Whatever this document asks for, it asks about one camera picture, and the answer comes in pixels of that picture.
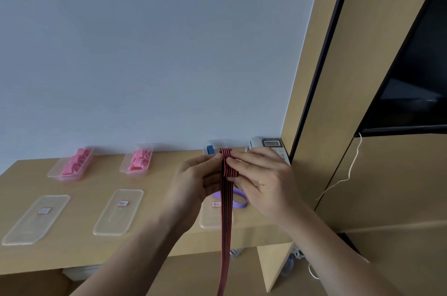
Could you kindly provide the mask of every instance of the desk leg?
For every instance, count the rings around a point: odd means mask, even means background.
[[[265,289],[269,293],[293,249],[293,242],[257,247],[257,254],[264,276]]]

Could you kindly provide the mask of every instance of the person's left hand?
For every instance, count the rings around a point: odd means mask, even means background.
[[[193,226],[205,197],[219,191],[222,158],[221,153],[202,155],[178,167],[161,212],[161,216],[178,234]]]

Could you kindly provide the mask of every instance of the person's right hand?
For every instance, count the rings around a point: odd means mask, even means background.
[[[302,204],[291,167],[274,150],[252,148],[248,152],[231,152],[227,164],[239,171],[228,178],[240,187],[261,214],[279,226],[293,222]]]

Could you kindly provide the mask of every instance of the plastic container with pink rolls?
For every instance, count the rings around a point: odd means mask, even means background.
[[[94,148],[79,148],[71,157],[59,158],[47,176],[58,181],[79,181],[93,160]]]
[[[146,176],[148,174],[152,154],[152,146],[144,146],[131,154],[126,154],[121,162],[119,168],[120,172],[131,177]]]

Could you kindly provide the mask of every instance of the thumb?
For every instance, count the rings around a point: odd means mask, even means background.
[[[237,186],[240,187],[245,192],[248,199],[251,201],[258,199],[261,195],[261,192],[259,191],[257,186],[255,186],[253,182],[250,181],[245,176],[239,175],[237,177],[228,177],[227,180],[237,184]]]
[[[194,171],[201,177],[212,174],[217,169],[219,169],[223,157],[224,156],[220,152],[218,152],[213,158],[210,158],[208,161],[194,166]]]

